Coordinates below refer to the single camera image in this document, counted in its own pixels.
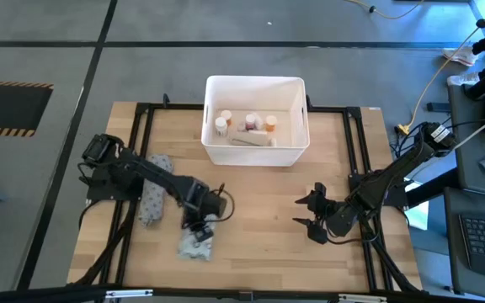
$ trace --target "wooden tabletop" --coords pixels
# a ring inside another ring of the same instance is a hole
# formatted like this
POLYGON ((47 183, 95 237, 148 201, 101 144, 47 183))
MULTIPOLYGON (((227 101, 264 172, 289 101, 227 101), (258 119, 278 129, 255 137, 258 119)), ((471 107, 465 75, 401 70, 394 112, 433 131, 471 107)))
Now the wooden tabletop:
MULTIPOLYGON (((127 142, 135 107, 136 103, 115 103, 106 132, 127 142)), ((392 158, 381 110, 361 111, 371 166, 384 168, 392 158)), ((160 222, 148 228, 135 223, 124 284, 217 290, 368 291, 359 243, 317 244, 306 237, 304 226, 291 219, 312 218, 305 205, 296 205, 294 201, 308 194, 316 181, 327 186, 330 199, 342 200, 349 193, 349 156, 342 115, 308 114, 311 144, 292 167, 212 164, 200 142, 202 119, 200 110, 156 110, 148 154, 169 155, 173 173, 194 176, 211 188, 226 183, 226 190, 235 199, 235 214, 217 225, 210 262, 185 260, 178 257, 182 210, 167 197, 160 222)), ((358 151, 356 126, 352 122, 358 151)), ((362 172, 359 153, 357 164, 362 172)), ((114 204, 101 202, 85 215, 69 282, 81 278, 104 249, 114 204)), ((387 251, 411 283, 420 288, 404 218, 397 210, 385 207, 381 220, 387 251)), ((359 230, 355 226, 346 239, 360 237, 359 230)), ((376 278, 382 287, 379 258, 375 252, 373 255, 376 278)), ((115 278, 118 260, 116 252, 109 281, 115 278)))

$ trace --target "desk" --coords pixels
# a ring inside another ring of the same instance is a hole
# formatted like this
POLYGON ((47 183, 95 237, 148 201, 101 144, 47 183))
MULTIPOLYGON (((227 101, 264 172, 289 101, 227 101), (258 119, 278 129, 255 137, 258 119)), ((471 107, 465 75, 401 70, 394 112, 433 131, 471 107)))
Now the desk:
MULTIPOLYGON (((452 124, 485 118, 485 102, 469 99, 460 86, 448 88, 452 108, 452 124)), ((454 129, 457 141, 467 138, 482 124, 460 125, 454 129)), ((470 189, 485 193, 485 169, 478 164, 485 158, 485 131, 472 137, 465 145, 456 150, 457 168, 408 192, 408 203, 417 205, 443 193, 445 187, 470 189)))
MULTIPOLYGON (((106 132, 127 142, 135 107, 136 103, 115 103, 106 132)), ((374 169, 384 168, 392 159, 381 110, 363 108, 361 112, 371 165, 374 169)), ((168 154, 175 174, 195 176, 211 187, 225 182, 237 204, 235 214, 216 227, 210 262, 183 260, 177 252, 182 211, 168 197, 163 219, 157 225, 143 228, 135 222, 124 285, 200 290, 369 291, 359 243, 319 245, 306 238, 306 228, 291 219, 312 217, 305 205, 294 201, 305 196, 316 181, 327 186, 330 199, 343 199, 349 193, 350 167, 342 115, 309 113, 311 145, 292 167, 212 164, 200 142, 202 119, 201 110, 155 110, 148 153, 168 154)), ((357 157, 361 164, 360 154, 357 157)), ((81 278, 103 250, 113 209, 111 201, 101 202, 85 215, 69 282, 81 278)), ((386 207, 381 218, 387 251, 411 283, 420 288, 402 214, 386 207)), ((354 227, 347 238, 359 237, 359 230, 354 227)), ((113 281, 118 259, 116 252, 109 281, 113 281)), ((374 266, 377 283, 382 287, 375 253, 374 266)))
POLYGON ((469 269, 458 215, 466 212, 485 214, 485 194, 445 189, 445 211, 450 249, 450 271, 454 290, 485 297, 485 275, 469 269))

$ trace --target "gray floor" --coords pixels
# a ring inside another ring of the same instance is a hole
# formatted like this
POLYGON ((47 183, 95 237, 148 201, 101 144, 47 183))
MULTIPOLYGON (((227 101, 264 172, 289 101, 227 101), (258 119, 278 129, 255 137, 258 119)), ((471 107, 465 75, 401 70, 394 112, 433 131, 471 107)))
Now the gray floor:
MULTIPOLYGON (((389 14, 412 5, 375 3, 389 14)), ((0 0, 0 40, 96 40, 108 4, 0 0)), ((390 21, 341 1, 119 0, 108 39, 458 42, 474 22, 464 3, 426 3, 405 19, 390 21)), ((87 48, 0 48, 0 80, 56 85, 37 135, 0 138, 0 189, 10 197, 0 204, 0 290, 16 282, 92 53, 87 48)), ((297 76, 305 80, 314 104, 382 107, 392 134, 394 125, 410 119, 419 94, 442 62, 437 49, 104 49, 32 286, 66 282, 86 192, 77 181, 76 164, 92 135, 104 130, 114 101, 158 102, 168 93, 173 102, 200 103, 205 80, 213 74, 297 76)), ((483 67, 485 58, 470 71, 483 67)), ((466 71, 451 63, 423 104, 446 102, 446 77, 466 71)), ((420 109, 416 121, 444 119, 444 114, 420 109)))

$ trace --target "table leg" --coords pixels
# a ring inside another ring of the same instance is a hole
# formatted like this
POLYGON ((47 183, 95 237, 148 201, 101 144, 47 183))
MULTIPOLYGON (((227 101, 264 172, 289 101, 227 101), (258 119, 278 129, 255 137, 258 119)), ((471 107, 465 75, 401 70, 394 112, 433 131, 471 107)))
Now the table leg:
POLYGON ((460 188, 458 181, 458 170, 453 168, 450 171, 441 174, 439 177, 430 180, 416 189, 409 190, 406 194, 408 197, 408 207, 415 207, 424 201, 443 194, 445 187, 460 188))

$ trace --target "white cap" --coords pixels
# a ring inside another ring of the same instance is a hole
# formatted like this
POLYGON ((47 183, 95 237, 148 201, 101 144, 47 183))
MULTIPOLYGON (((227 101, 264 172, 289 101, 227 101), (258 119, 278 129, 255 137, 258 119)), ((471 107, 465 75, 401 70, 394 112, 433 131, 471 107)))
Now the white cap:
POLYGON ((224 117, 216 118, 215 125, 216 125, 217 128, 220 128, 220 129, 226 127, 227 126, 226 119, 224 119, 224 117))
POLYGON ((275 116, 267 116, 267 118, 265 118, 265 123, 267 125, 276 125, 276 122, 278 122, 278 120, 275 116))
POLYGON ((246 122, 247 123, 254 123, 256 121, 256 116, 253 114, 247 114, 246 115, 246 122))
POLYGON ((222 110, 222 112, 220 113, 220 116, 222 116, 224 119, 226 120, 229 120, 232 118, 232 112, 229 111, 229 110, 222 110))

